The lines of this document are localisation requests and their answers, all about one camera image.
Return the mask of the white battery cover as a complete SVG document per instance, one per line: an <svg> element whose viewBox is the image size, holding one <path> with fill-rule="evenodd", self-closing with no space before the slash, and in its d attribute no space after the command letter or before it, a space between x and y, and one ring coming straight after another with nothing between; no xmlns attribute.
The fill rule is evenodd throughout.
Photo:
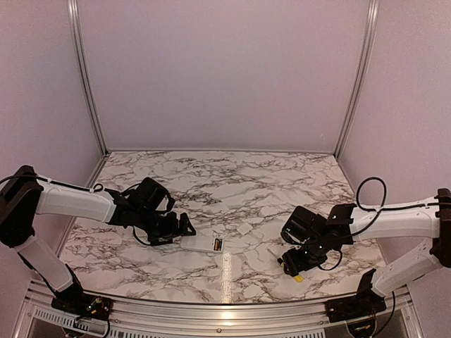
<svg viewBox="0 0 451 338"><path fill-rule="evenodd" d="M241 234L242 236L246 235L248 232L250 232L253 229L253 227L249 223L243 223L239 227L237 227L237 232Z"/></svg>

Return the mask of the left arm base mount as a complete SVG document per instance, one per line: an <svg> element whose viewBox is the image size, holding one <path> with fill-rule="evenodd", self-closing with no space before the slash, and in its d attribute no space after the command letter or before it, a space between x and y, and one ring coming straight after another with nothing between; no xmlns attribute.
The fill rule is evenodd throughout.
<svg viewBox="0 0 451 338"><path fill-rule="evenodd" d="M113 300L104 296L83 294L79 299L64 301L53 298L51 307L72 313L79 318L93 318L107 321L113 306Z"/></svg>

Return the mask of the white remote control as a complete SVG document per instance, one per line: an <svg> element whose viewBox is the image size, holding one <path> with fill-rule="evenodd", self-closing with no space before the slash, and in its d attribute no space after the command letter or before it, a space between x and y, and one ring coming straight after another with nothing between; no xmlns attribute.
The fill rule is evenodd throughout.
<svg viewBox="0 0 451 338"><path fill-rule="evenodd" d="M198 251L204 253L213 253L217 254L222 251L213 251L213 241L218 237L208 237L208 236L199 236L199 237L183 237L180 241L180 247L184 250L188 251Z"/></svg>

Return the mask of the yellow handled screwdriver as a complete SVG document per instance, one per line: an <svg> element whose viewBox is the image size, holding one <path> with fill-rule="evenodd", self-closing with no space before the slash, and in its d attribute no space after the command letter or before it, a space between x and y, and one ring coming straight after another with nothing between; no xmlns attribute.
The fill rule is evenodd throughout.
<svg viewBox="0 0 451 338"><path fill-rule="evenodd" d="M278 265L283 269L283 272L286 275L289 275L290 272L289 272L288 268L285 266L284 260L281 257L278 257L270 248L267 248L267 251L272 255L272 257L275 258L275 260L277 261ZM293 275L292 278L297 283L301 283L304 280L303 277L301 275L299 275L299 274Z"/></svg>

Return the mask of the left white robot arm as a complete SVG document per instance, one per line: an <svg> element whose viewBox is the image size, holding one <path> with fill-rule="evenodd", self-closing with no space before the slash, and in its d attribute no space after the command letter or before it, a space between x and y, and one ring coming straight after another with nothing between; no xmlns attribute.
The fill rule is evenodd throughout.
<svg viewBox="0 0 451 338"><path fill-rule="evenodd" d="M14 249L72 312L84 313L88 296L75 273L37 237L35 216L65 215L141 229L146 244L158 246L196 233L188 215L176 214L174 205L170 192L149 177L120 192L102 184L87 188L59 182L24 165L1 179L1 243Z"/></svg>

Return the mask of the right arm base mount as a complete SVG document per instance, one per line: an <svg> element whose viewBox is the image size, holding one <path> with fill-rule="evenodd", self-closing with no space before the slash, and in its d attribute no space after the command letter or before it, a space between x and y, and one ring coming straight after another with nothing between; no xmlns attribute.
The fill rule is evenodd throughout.
<svg viewBox="0 0 451 338"><path fill-rule="evenodd" d="M325 302L326 315L331 323L353 320L375 315L385 311L387 306L384 298L376 295L356 294Z"/></svg>

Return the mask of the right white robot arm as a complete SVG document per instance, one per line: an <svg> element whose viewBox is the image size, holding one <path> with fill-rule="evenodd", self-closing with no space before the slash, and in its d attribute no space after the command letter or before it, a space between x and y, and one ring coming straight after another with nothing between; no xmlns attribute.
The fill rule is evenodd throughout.
<svg viewBox="0 0 451 338"><path fill-rule="evenodd" d="M450 190L412 204L387 207L338 204L328 217L298 206L284 224L281 237L292 245L279 262L285 274L297 277L319 268L329 251L340 251L367 239L421 237L423 242L387 266L362 276L349 301L355 315L364 315L376 301L424 275L450 267Z"/></svg>

